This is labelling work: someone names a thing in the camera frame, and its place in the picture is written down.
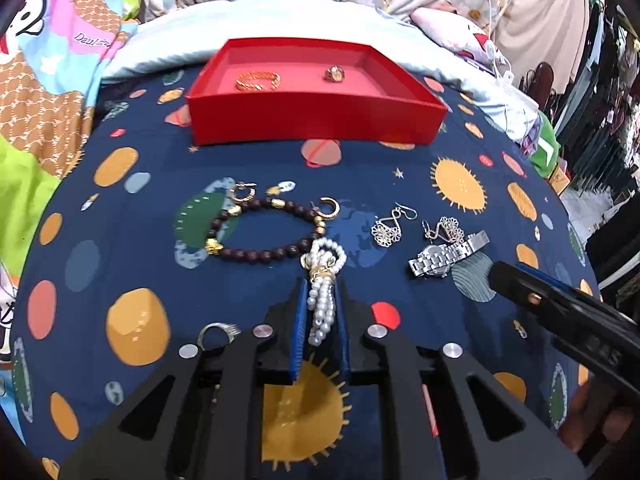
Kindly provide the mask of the person right hand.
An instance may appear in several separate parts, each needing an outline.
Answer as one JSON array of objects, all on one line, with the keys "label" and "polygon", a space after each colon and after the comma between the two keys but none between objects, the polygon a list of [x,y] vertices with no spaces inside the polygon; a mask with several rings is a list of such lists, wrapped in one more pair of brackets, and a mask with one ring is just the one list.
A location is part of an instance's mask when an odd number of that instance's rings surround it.
[{"label": "person right hand", "polygon": [[600,432],[606,442],[620,442],[634,421],[632,408],[613,410],[603,401],[602,389],[609,386],[607,382],[591,377],[572,397],[558,437],[574,453],[580,451],[595,432]]}]

